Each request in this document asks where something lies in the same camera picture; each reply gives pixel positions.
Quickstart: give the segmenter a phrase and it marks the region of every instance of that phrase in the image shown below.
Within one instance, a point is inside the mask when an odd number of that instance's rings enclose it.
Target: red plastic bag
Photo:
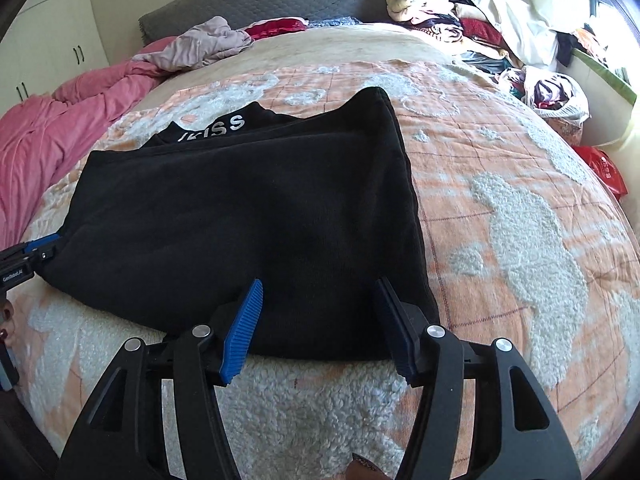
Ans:
[[[593,146],[572,146],[572,148],[607,185],[618,201],[628,193],[622,175],[605,152]]]

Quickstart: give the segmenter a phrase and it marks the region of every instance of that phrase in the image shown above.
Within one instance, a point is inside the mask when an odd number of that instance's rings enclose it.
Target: white wardrobe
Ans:
[[[0,41],[0,116],[107,65],[91,0],[27,0]]]

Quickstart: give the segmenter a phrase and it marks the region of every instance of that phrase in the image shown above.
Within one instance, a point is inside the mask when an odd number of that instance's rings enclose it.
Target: window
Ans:
[[[640,46],[624,17],[611,0],[580,0],[589,9],[586,23],[606,49],[607,65],[636,91],[640,89]]]

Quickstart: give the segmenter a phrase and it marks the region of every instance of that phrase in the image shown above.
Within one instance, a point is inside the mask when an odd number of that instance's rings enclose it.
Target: white plastic bag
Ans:
[[[549,72],[548,70],[541,70],[533,66],[526,66],[523,69],[525,73],[524,79],[524,92],[525,95],[522,98],[522,102],[543,119],[564,119],[573,126],[582,126],[582,123],[589,117],[589,101],[580,85],[575,79],[556,72]],[[538,108],[535,102],[535,88],[536,84],[543,79],[549,78],[549,76],[560,76],[571,83],[574,95],[567,101],[567,103],[559,110],[546,110],[544,108]]]

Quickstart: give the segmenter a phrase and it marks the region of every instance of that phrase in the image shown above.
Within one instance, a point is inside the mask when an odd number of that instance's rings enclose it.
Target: blue patterned cloth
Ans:
[[[361,25],[362,22],[358,18],[352,18],[351,16],[342,16],[341,18],[332,18],[330,20],[318,20],[316,22],[309,22],[307,28],[316,27],[340,27],[340,25]]]

